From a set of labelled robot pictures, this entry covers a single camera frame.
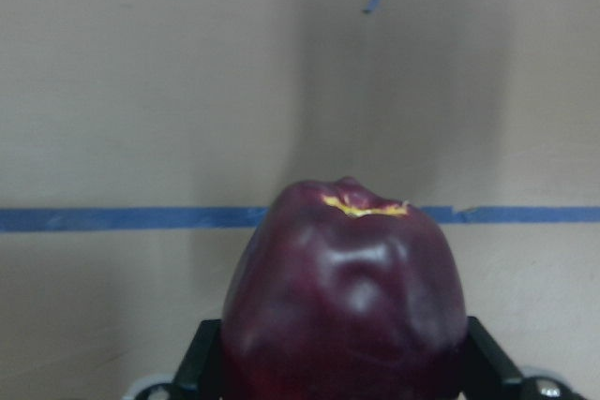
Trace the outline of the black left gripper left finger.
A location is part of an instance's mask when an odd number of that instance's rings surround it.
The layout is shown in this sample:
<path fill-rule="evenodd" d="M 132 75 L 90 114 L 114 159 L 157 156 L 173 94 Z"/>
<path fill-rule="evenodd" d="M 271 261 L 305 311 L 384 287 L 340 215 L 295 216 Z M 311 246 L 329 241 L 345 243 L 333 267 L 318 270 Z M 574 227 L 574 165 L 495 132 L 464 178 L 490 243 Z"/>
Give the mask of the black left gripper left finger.
<path fill-rule="evenodd" d="M 220 319 L 203 320 L 172 379 L 184 399 L 220 399 L 223 394 Z"/>

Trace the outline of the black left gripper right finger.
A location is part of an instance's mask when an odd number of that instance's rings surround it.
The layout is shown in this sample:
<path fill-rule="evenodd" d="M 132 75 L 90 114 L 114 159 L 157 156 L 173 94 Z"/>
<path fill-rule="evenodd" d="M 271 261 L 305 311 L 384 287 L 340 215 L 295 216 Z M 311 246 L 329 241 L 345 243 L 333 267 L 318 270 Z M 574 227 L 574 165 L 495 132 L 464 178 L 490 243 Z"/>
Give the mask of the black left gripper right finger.
<path fill-rule="evenodd" d="M 519 399 L 523 375 L 476 317 L 468 317 L 461 391 L 466 399 Z"/>

